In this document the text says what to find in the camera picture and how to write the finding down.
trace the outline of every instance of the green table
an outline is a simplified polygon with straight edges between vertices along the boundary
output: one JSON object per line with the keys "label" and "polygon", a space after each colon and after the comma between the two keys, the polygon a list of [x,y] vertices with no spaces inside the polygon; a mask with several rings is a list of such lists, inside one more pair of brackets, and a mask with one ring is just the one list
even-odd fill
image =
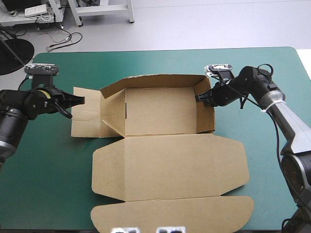
{"label": "green table", "polygon": [[[292,48],[42,53],[34,62],[59,65],[54,84],[67,92],[73,86],[99,89],[141,74],[203,74],[206,64],[232,64],[237,75],[246,65],[270,63],[288,105],[311,125],[310,80]],[[250,182],[227,194],[249,195],[255,201],[244,229],[279,229],[295,204],[278,168],[270,118],[250,103],[240,110],[236,101],[216,108],[216,121],[215,134],[239,140],[246,148]],[[72,138],[70,126],[60,114],[29,122],[17,153],[0,173],[2,228],[94,229],[91,209],[119,202],[92,192],[91,173],[93,151],[120,138]]]}

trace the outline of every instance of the zip tie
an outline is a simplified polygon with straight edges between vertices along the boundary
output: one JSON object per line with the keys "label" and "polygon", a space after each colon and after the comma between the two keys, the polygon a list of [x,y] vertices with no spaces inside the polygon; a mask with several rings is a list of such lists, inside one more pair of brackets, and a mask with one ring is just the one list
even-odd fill
{"label": "zip tie", "polygon": [[275,102],[271,103],[266,109],[262,109],[261,111],[262,111],[263,113],[266,113],[266,112],[268,111],[268,109],[271,108],[271,107],[272,107],[273,105],[275,105],[276,103],[285,103],[285,101],[283,101],[283,100],[275,101]]}

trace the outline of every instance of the box flap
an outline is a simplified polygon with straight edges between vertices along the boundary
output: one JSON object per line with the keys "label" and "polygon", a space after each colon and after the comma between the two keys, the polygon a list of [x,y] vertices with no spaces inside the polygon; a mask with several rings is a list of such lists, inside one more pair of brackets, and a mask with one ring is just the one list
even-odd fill
{"label": "box flap", "polygon": [[85,97],[85,104],[72,107],[72,137],[99,137],[100,91],[74,87],[73,94]]}
{"label": "box flap", "polygon": [[119,91],[110,98],[101,97],[101,137],[106,137],[107,130],[113,130],[115,136],[125,136],[125,90]]}
{"label": "box flap", "polygon": [[[203,79],[194,86],[196,95],[202,94],[210,90],[210,81],[208,78]],[[196,103],[197,121],[196,132],[208,132],[215,130],[215,111],[213,107],[204,106],[203,102]]]}
{"label": "box flap", "polygon": [[124,91],[104,99],[100,91],[74,87],[74,95],[85,104],[72,107],[72,137],[116,137],[124,135]]}
{"label": "box flap", "polygon": [[93,169],[94,192],[120,198],[118,192],[106,192],[103,177],[125,183],[121,199],[125,201],[220,196],[249,181],[244,146],[235,140],[206,133],[127,137],[124,141],[125,179],[103,169],[115,166],[118,158],[111,157],[110,146],[117,148],[120,143],[103,147],[93,158],[98,168]]}
{"label": "box flap", "polygon": [[125,199],[124,143],[123,139],[93,153],[92,190],[95,193]]}
{"label": "box flap", "polygon": [[121,79],[101,89],[105,98],[131,87],[191,87],[207,79],[204,75],[191,74],[156,74],[141,75]]}
{"label": "box flap", "polygon": [[164,226],[185,226],[189,233],[232,233],[248,222],[253,210],[250,197],[146,200],[96,206],[91,218],[101,233],[115,227],[154,233]]}

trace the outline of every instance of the black mat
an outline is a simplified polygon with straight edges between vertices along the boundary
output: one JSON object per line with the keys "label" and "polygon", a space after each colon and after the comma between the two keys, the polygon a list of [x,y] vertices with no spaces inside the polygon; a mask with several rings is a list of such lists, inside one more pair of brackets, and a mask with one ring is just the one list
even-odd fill
{"label": "black mat", "polygon": [[[23,39],[9,39],[5,43],[15,52],[15,54],[23,61],[28,63],[34,55],[33,45]],[[14,55],[0,42],[0,75],[12,73],[23,65],[14,57]]]}

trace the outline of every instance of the cardboard box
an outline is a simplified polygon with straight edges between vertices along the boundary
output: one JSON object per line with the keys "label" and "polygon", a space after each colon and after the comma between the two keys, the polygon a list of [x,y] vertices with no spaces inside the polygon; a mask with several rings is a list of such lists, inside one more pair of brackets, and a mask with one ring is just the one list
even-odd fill
{"label": "cardboard box", "polygon": [[93,191],[124,201],[214,197],[248,181],[243,144],[211,133],[126,137],[93,154]]}
{"label": "cardboard box", "polygon": [[193,134],[215,130],[212,107],[195,94],[210,89],[203,75],[146,75],[122,79],[100,91],[74,88],[85,104],[72,108],[71,136],[114,137]]}
{"label": "cardboard box", "polygon": [[220,197],[249,174],[242,143],[211,134],[214,109],[195,101],[209,89],[205,76],[164,74],[100,91],[75,87],[85,104],[72,108],[71,135],[124,137],[93,154],[93,191],[126,201],[92,210],[99,232],[185,226],[189,233],[232,233],[247,223],[250,197]]}

